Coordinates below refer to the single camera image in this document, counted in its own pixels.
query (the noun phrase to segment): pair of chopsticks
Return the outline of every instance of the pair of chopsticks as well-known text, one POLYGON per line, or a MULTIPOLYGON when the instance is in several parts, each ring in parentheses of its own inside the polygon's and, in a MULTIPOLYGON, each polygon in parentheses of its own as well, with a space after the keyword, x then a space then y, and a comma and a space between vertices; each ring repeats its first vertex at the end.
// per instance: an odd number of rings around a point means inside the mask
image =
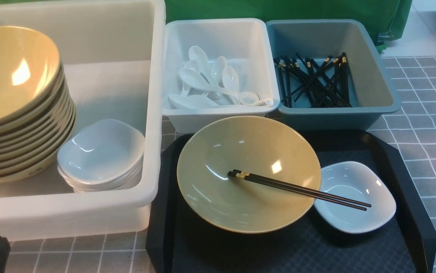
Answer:
POLYGON ((348 206, 348 207, 351 207, 353 209, 359 209, 359 210, 366 211, 365 207, 371 207, 371 204, 367 204, 364 202, 356 201, 353 199, 341 197, 341 196, 326 193, 326 192, 321 192, 318 190, 312 190, 311 188, 305 188, 305 187, 302 187, 299 185, 286 183, 286 182, 276 180, 273 178, 268 178, 268 177, 264 177, 261 175, 248 173, 246 171, 240 171, 238 169, 234 169, 233 171, 229 171, 228 176, 239 178, 239 179, 244 179, 244 180, 247 180, 249 182, 253 182, 253 183, 257 183, 257 184, 261 184, 261 185, 266 185, 266 186, 269 186, 272 188, 278 188, 280 190, 287 190, 290 192, 299 193, 299 194, 302 194, 302 195, 305 195, 308 197, 313 197, 313 198, 324 200, 327 202, 332 202, 335 204, 348 206))

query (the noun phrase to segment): serving tray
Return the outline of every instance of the serving tray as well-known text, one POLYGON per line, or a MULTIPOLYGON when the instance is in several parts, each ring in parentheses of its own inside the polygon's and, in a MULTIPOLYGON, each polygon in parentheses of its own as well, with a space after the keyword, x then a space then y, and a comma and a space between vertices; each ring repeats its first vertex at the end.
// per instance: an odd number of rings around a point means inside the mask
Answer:
POLYGON ((377 231, 339 232, 312 208, 281 230, 244 235, 216 228, 186 204, 176 178, 183 135, 162 153, 146 249, 156 273, 432 272, 436 231, 394 147, 358 130, 304 132, 320 165, 358 161, 396 200, 395 217, 377 231))

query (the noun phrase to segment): plastic bin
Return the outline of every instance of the plastic bin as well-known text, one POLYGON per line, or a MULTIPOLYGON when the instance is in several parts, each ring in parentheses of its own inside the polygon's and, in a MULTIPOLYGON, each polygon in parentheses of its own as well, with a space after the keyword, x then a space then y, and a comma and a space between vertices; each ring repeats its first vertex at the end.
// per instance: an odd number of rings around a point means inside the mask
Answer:
POLYGON ((352 108, 297 108, 280 104, 283 122, 296 130, 368 129, 382 114, 400 109, 401 100, 363 25, 354 20, 276 20, 267 22, 274 58, 320 59, 346 52, 351 69, 352 108))
POLYGON ((265 116, 280 104, 277 80, 265 23, 258 19, 213 19, 174 21, 166 26, 164 45, 163 115, 178 133, 195 133, 228 116, 265 116), (173 109, 167 95, 180 94, 178 72, 189 61, 188 51, 199 46, 212 62, 224 56, 238 74, 240 91, 251 91, 261 99, 273 98, 273 106, 173 109))
POLYGON ((75 133, 119 119, 145 134, 144 171, 129 190, 73 193, 56 164, 0 184, 0 235, 10 240, 140 231, 157 193, 165 25, 163 0, 63 0, 0 5, 0 25, 36 29, 60 50, 75 133))

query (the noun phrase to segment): gray-blue plastic container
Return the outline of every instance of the gray-blue plastic container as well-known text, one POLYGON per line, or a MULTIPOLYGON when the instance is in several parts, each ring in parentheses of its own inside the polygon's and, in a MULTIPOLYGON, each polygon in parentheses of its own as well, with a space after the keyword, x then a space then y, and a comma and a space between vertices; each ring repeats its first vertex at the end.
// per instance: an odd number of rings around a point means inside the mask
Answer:
POLYGON ((400 96, 361 23, 318 19, 274 20, 266 25, 274 58, 283 55, 292 58, 297 52, 303 58, 315 59, 320 65, 327 56, 346 52, 351 69, 349 91, 353 107, 310 108, 305 98, 293 104, 295 108, 280 104, 278 110, 282 120, 291 128, 297 131, 366 130, 382 114, 400 109, 400 96))

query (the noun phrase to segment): large white plastic tub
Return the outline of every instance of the large white plastic tub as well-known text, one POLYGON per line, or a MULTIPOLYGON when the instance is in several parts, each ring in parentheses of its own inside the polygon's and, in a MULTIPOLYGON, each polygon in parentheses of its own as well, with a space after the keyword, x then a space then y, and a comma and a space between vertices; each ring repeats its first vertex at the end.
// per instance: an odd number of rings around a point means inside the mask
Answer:
POLYGON ((265 116, 280 103, 272 50, 263 21, 258 19, 211 19, 174 21, 166 26, 164 46, 163 115, 178 133, 195 133, 228 116, 265 116), (180 94, 179 69, 189 61, 188 51, 199 46, 209 60, 226 57, 240 80, 240 91, 254 92, 261 99, 273 98, 273 106, 173 109, 168 94, 180 94))
POLYGON ((144 171, 130 190, 73 193, 55 164, 0 184, 0 235, 10 240, 139 231, 157 193, 164 0, 64 0, 0 5, 0 25, 36 29, 58 45, 79 131, 119 119, 145 134, 144 171))

